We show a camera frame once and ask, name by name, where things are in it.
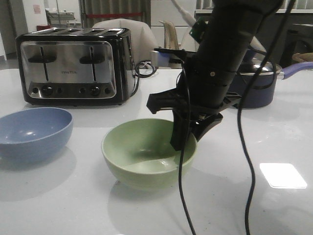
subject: toaster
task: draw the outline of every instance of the toaster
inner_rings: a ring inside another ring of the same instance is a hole
[[[135,87],[126,28],[50,28],[16,39],[22,92],[38,105],[116,105]]]

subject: ceramic bowl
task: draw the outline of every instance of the ceramic bowl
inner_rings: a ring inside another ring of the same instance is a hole
[[[62,149],[71,136],[72,115],[60,108],[32,108],[0,118],[0,157],[35,162]]]
[[[170,144],[173,123],[138,119],[113,128],[102,141],[102,152],[112,174],[122,183],[142,190],[169,187],[178,181],[180,151]],[[190,135],[182,173],[191,166],[197,141]]]

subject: purple handle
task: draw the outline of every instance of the purple handle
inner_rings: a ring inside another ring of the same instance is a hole
[[[309,69],[313,69],[313,62],[301,62],[301,63],[290,65],[282,69],[282,72],[284,72],[285,74],[283,79],[289,78],[290,76],[294,75],[296,72],[299,72],[301,70],[309,70]]]

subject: green bowl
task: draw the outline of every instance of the green bowl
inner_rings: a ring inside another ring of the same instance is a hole
[[[173,122],[137,119],[113,128],[102,141],[102,153],[112,174],[122,183],[142,190],[169,187],[178,181],[180,151],[170,144]],[[182,173],[191,166],[197,140],[190,135]]]

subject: toaster button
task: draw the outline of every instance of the toaster button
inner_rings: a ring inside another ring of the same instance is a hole
[[[52,95],[53,88],[52,88],[51,86],[44,85],[44,86],[41,88],[41,92],[42,92],[44,95]]]
[[[90,94],[93,96],[97,96],[100,94],[100,88],[98,86],[91,86],[90,87]]]

